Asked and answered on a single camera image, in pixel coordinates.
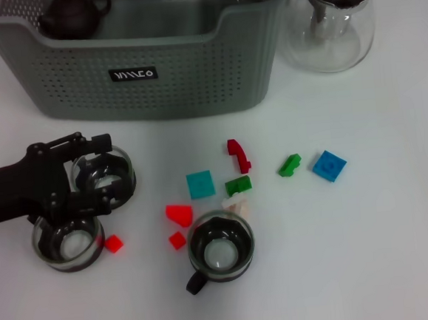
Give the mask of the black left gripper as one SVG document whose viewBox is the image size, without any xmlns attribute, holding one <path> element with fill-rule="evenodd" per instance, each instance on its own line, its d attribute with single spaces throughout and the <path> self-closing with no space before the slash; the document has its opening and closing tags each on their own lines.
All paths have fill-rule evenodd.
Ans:
<svg viewBox="0 0 428 320">
<path fill-rule="evenodd" d="M 71 192 L 64 167 L 82 155 L 111 150 L 109 134 L 88 140 L 80 132 L 28 146 L 20 161 L 0 168 L 0 222 L 28 215 L 57 220 L 111 214 L 111 201 L 124 198 L 123 181 Z"/>
</svg>

